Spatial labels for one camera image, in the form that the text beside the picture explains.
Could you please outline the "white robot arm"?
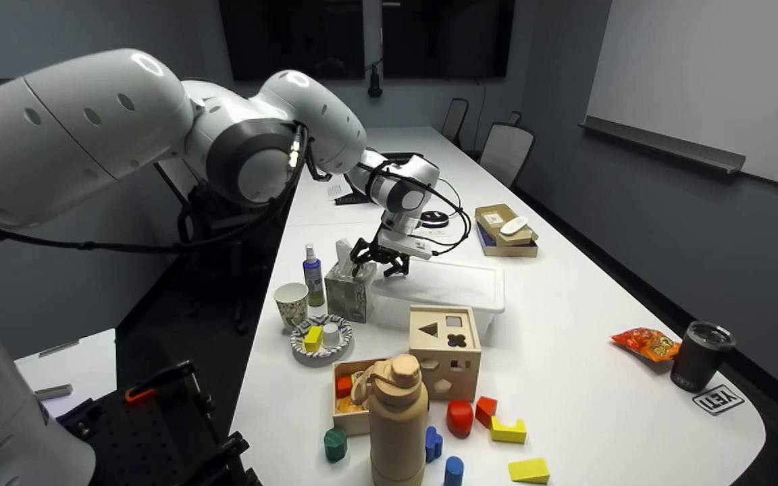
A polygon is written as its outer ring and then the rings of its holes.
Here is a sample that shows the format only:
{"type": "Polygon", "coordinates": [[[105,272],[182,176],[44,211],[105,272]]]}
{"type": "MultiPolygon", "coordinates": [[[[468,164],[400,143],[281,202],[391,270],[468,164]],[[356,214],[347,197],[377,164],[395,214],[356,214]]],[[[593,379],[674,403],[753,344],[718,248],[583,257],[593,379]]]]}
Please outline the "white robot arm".
{"type": "Polygon", "coordinates": [[[178,160],[223,199],[264,211],[304,164],[344,176],[383,207],[381,226],[355,247],[356,261],[406,272],[435,248],[414,233],[440,171],[402,164],[368,147],[356,113],[324,83],[278,70],[240,97],[183,81],[158,56],[113,48],[58,63],[0,83],[0,240],[23,240],[77,202],[148,163],[178,160]]]}

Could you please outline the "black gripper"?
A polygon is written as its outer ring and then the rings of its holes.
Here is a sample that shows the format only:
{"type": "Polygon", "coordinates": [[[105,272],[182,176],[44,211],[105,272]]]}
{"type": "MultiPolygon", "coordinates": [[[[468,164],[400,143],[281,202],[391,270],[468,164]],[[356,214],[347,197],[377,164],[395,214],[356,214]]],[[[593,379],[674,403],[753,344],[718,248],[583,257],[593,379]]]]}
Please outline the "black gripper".
{"type": "Polygon", "coordinates": [[[432,248],[409,236],[410,214],[381,214],[381,224],[370,240],[360,237],[352,248],[355,268],[364,261],[383,264],[386,275],[406,275],[410,260],[429,260],[432,248]]]}

